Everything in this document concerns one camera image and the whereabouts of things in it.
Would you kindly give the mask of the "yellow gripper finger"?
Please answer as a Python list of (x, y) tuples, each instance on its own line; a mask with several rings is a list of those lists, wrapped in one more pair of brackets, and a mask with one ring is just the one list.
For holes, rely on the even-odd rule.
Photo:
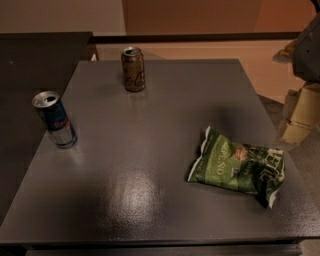
[(319, 122), (320, 84), (305, 83), (298, 91), (289, 90), (280, 138), (286, 143), (300, 144)]

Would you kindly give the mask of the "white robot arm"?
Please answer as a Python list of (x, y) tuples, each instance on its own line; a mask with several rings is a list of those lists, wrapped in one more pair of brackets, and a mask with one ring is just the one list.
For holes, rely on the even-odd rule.
[(293, 73), (304, 85), (298, 91), (288, 91), (280, 138), (299, 144), (320, 121), (320, 13), (298, 36)]

